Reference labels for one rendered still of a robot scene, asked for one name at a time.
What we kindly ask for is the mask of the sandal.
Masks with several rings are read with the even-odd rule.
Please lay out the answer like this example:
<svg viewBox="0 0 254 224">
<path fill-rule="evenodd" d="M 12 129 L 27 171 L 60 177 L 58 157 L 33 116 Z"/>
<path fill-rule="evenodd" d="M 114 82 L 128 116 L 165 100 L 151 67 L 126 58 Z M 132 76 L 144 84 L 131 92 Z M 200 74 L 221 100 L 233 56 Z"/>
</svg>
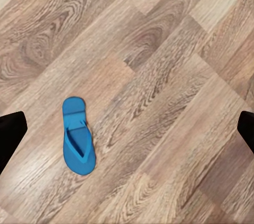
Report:
<svg viewBox="0 0 254 224">
<path fill-rule="evenodd" d="M 95 152 L 86 127 L 85 103 L 79 97 L 68 98 L 63 102 L 62 113 L 65 163 L 74 173 L 88 175 L 95 168 Z"/>
</svg>

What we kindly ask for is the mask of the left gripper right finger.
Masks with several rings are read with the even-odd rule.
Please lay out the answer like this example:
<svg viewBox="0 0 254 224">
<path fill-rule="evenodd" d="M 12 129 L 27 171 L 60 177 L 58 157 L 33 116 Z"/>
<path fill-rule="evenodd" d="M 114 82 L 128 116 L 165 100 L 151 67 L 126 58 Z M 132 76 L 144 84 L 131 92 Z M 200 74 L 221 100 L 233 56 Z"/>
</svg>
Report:
<svg viewBox="0 0 254 224">
<path fill-rule="evenodd" d="M 241 111 L 237 130 L 254 153 L 254 113 Z"/>
</svg>

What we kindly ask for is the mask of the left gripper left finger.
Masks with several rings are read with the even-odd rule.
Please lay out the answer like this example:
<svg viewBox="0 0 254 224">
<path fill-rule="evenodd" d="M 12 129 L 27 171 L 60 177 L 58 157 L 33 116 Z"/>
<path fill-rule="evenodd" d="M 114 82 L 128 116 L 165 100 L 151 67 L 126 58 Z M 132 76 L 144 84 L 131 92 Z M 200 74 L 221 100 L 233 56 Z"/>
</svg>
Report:
<svg viewBox="0 0 254 224">
<path fill-rule="evenodd" d="M 0 174 L 28 130 L 23 111 L 0 117 Z"/>
</svg>

